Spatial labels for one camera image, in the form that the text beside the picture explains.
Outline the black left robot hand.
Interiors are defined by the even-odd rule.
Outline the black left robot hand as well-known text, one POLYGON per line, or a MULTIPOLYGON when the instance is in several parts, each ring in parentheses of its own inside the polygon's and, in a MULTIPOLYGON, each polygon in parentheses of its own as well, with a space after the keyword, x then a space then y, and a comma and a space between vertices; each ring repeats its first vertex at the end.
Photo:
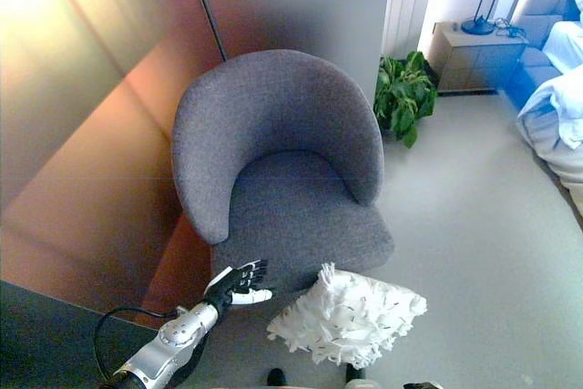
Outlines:
POLYGON ((259 289, 267 273, 266 260, 250 261, 239 268, 228 266, 215 276, 204 291, 204 302, 209 302, 219 311, 231 305, 248 305, 266 302, 273 298, 271 289, 259 289))

